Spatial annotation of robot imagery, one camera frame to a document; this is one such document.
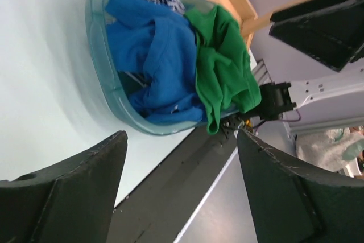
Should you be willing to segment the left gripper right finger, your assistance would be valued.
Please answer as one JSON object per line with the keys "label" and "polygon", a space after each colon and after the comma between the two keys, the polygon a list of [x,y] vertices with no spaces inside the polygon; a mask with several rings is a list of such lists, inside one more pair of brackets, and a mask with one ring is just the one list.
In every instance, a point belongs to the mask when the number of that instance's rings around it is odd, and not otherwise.
{"label": "left gripper right finger", "polygon": [[313,166],[246,130],[237,147],[258,242],[363,242],[363,180]]}

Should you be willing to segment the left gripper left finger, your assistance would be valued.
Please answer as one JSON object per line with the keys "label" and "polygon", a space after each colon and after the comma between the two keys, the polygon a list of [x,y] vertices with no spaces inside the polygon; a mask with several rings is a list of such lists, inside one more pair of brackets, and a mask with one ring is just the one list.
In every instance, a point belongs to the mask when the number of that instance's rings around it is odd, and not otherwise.
{"label": "left gripper left finger", "polygon": [[49,167],[1,181],[1,242],[105,242],[127,134]]}

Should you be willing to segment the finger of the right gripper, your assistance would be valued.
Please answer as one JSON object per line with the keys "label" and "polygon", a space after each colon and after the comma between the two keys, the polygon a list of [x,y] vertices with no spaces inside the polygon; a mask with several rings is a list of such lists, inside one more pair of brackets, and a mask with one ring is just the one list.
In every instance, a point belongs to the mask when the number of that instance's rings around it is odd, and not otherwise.
{"label": "finger of the right gripper", "polygon": [[363,0],[307,0],[270,21],[270,36],[333,71],[363,58]]}

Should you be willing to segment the green tank top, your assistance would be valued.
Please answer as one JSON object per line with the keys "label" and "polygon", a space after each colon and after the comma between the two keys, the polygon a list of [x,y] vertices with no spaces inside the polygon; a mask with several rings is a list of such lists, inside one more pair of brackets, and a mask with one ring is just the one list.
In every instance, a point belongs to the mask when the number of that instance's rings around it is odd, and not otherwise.
{"label": "green tank top", "polygon": [[196,37],[196,92],[205,106],[206,130],[215,134],[224,110],[235,106],[247,113],[261,103],[262,95],[235,18],[220,5],[206,13],[189,9],[185,17]]}

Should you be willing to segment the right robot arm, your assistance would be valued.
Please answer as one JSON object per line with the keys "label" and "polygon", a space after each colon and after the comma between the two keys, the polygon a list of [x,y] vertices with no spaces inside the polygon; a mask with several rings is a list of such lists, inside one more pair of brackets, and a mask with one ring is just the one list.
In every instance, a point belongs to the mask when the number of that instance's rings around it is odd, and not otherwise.
{"label": "right robot arm", "polygon": [[[258,5],[259,17],[272,11],[279,11],[302,0],[262,0]],[[338,87],[343,80],[355,83],[354,74],[363,74],[363,60],[349,64],[340,73],[335,73],[305,56],[290,46],[279,42],[268,34],[264,27],[255,33],[253,53],[256,59],[263,59],[270,77],[276,82],[314,81],[316,84],[330,84]],[[304,102],[299,112],[300,122],[291,125],[297,131],[301,127],[313,127],[320,122],[348,122],[363,118],[363,85],[353,91],[344,87],[341,91],[315,87],[314,89],[292,88],[293,97]]]}

